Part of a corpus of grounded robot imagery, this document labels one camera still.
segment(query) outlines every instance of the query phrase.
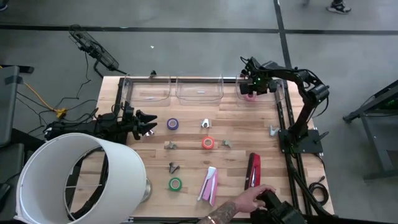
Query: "wooden table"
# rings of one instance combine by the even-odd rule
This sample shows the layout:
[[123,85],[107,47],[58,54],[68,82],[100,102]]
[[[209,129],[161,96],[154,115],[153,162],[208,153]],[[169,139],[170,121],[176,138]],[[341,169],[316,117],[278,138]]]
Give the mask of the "wooden table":
[[[119,79],[120,77],[104,77],[98,97],[98,114],[111,111]],[[289,92],[294,116],[297,118],[303,106],[302,99],[294,83],[289,82]],[[144,161],[153,189],[150,199],[132,211],[133,217],[204,217],[244,190],[251,152],[261,156],[261,183],[273,185],[280,200],[291,203],[285,157],[280,152],[278,137],[269,135],[270,125],[279,127],[274,103],[258,108],[242,106],[237,103],[235,84],[224,84],[224,97],[219,106],[182,106],[175,97],[175,87],[172,85],[170,106],[136,109],[147,114],[156,114],[158,118],[155,121],[158,125],[154,129],[154,136],[135,141],[132,134],[129,134],[127,139],[127,145],[137,151]],[[176,131],[167,129],[166,121],[169,118],[179,120],[180,126]],[[200,121],[205,118],[211,119],[210,129],[200,127]],[[201,140],[205,136],[215,139],[216,144],[212,150],[202,148]],[[223,139],[232,142],[231,149],[221,145]],[[178,149],[164,149],[169,141],[176,142]],[[96,152],[85,159],[78,185],[98,184],[103,157],[103,152]],[[319,158],[312,154],[302,154],[302,159],[308,184],[325,175]],[[178,164],[181,169],[169,174],[169,162]],[[214,207],[205,201],[197,202],[209,166],[218,169],[218,190]],[[182,180],[181,191],[169,190],[168,183],[172,177]],[[79,209],[94,189],[77,188],[72,211]],[[302,193],[298,186],[297,189],[300,209],[304,211]],[[318,193],[316,191],[315,196],[320,199],[322,196]],[[324,207],[333,213],[330,199]],[[249,214],[239,213],[235,217],[248,216]]]

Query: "white lampshade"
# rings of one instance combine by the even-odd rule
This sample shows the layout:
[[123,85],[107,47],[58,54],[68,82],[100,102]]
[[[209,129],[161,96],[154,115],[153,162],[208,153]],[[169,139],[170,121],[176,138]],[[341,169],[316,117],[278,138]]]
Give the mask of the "white lampshade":
[[[108,180],[93,208],[71,222],[65,208],[68,176],[76,162],[97,147],[108,157]],[[118,224],[136,209],[145,189],[144,163],[130,147],[87,134],[64,134],[41,146],[23,168],[15,219],[34,224]]]

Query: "stapler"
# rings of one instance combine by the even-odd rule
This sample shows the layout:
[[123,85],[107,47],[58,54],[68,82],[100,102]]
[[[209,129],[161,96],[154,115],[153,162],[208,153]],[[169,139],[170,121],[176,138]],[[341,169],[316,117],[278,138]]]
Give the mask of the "stapler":
[[246,181],[244,183],[244,189],[247,190],[249,187],[257,187],[260,185],[261,178],[261,160],[260,156],[256,153],[250,153],[248,171],[246,172]]
[[217,192],[217,178],[218,178],[217,169],[215,167],[209,167],[209,169],[207,170],[205,181],[203,182],[203,185],[200,190],[198,201],[203,199],[209,201],[211,206],[215,205],[216,192]]

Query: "tattoo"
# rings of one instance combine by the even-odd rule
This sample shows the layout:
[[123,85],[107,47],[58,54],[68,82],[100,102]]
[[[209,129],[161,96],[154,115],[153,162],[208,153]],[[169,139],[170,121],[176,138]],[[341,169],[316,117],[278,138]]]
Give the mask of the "tattoo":
[[[234,202],[225,202],[222,206],[211,212],[208,216],[211,217],[216,224],[227,224],[237,214]],[[213,224],[213,222],[205,217],[197,224]]]

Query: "gray floor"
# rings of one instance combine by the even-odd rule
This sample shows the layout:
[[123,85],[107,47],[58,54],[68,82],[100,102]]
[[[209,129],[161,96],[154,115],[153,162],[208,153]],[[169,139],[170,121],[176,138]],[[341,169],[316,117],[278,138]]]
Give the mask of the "gray floor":
[[[397,30],[395,0],[348,0],[350,15],[326,12],[328,1],[312,0],[302,8],[300,1],[281,0],[287,29]],[[0,12],[0,23],[25,25],[70,25],[116,27],[201,27],[276,29],[271,0],[148,0],[148,1],[61,1],[11,0]],[[159,73],[235,76],[243,68],[239,56],[284,64],[278,34],[178,33],[178,32],[92,32],[131,74]],[[323,140],[326,173],[335,212],[346,218],[398,222],[398,180],[365,184],[362,176],[378,170],[375,152],[360,121],[345,124],[341,117],[397,79],[398,35],[298,35],[287,36],[293,66],[313,70],[330,88],[330,106],[315,118]],[[85,81],[84,53],[68,38],[68,32],[0,30],[0,62],[31,65],[32,75],[23,75],[50,105],[64,96],[75,96]],[[87,84],[80,100],[69,108],[96,99],[101,79],[89,58]],[[118,75],[103,70],[106,75]],[[34,95],[24,86],[22,94]],[[43,109],[26,101],[36,111]],[[94,102],[68,113],[69,119],[93,110]],[[53,114],[44,114],[47,122]],[[14,127],[30,131],[39,125],[37,116],[17,102]]]

